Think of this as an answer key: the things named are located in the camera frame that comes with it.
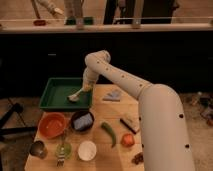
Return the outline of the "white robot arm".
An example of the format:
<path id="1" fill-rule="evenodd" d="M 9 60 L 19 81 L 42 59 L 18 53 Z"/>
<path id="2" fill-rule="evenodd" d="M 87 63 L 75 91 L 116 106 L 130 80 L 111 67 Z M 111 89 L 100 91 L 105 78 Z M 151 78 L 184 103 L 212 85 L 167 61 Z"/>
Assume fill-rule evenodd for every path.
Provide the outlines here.
<path id="1" fill-rule="evenodd" d="M 186 119 L 179 95 L 169 86 L 152 84 L 110 64 L 106 50 L 85 57 L 83 84 L 94 86 L 100 75 L 138 101 L 145 171 L 195 171 Z"/>

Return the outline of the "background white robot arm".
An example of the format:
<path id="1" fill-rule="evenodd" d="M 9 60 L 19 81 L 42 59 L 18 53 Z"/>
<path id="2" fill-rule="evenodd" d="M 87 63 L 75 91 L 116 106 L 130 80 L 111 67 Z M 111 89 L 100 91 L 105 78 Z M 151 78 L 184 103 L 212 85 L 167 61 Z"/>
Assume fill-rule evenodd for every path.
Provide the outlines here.
<path id="1" fill-rule="evenodd" d="M 41 6 L 43 6 L 53 17 L 62 15 L 63 11 L 56 6 L 52 0 L 36 0 Z"/>

